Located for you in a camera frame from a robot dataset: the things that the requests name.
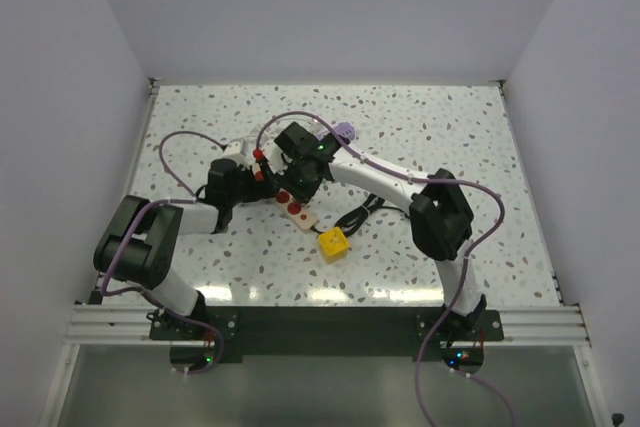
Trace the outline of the beige power strip red sockets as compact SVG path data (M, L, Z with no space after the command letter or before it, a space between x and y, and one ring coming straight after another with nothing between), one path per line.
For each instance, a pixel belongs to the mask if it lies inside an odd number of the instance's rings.
M274 197L274 204L282 214L299 230L308 233L316 226L317 216L305 205L298 202L292 194L280 189Z

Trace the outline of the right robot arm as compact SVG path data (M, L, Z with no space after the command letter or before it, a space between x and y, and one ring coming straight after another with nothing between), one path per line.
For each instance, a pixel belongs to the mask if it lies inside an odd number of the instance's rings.
M332 131L319 138L293 122L279 133L281 185L307 202L320 183L331 181L359 187L408 215L413 243L435 262L443 287L443 318L436 332L449 339L467 340L481 327L485 295L471 267L474 214L451 172L439 169L423 176L365 153Z

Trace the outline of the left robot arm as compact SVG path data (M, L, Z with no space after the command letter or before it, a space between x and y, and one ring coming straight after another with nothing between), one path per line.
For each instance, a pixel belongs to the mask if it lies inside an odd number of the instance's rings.
M221 233L237 205L277 195L268 161L260 150L254 153L250 167L229 158L213 161L202 198L125 196L94 252L94 267L103 274L101 295L139 293L173 316L171 325L183 338L200 337L210 324L206 301L172 267L176 243L182 236Z

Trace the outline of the purple power strip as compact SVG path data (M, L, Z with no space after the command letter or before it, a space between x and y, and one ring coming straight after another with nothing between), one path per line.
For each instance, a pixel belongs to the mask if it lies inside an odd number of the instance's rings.
M339 138L342 138L346 143L353 142L356 139L356 129L349 122L340 122L338 124L332 125L329 130L324 129L320 131L316 135L316 138L318 140L321 140L329 134L333 134Z

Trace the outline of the yellow cube socket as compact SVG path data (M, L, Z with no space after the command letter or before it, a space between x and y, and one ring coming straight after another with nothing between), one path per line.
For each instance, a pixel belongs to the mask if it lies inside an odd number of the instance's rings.
M340 227L320 233L317 242L323 261L328 265L344 258L351 248L349 239Z

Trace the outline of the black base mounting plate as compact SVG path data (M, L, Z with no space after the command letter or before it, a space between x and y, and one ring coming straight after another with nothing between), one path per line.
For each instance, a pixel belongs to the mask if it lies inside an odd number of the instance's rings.
M442 307L210 307L199 327L161 310L149 337L170 344L174 366L240 363L247 356L409 357L479 367L485 342L504 340L500 315L484 310L469 339L436 332Z

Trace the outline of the aluminium rail frame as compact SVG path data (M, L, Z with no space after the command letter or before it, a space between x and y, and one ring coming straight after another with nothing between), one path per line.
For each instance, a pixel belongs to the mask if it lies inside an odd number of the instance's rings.
M610 424L499 87L154 90L47 422Z

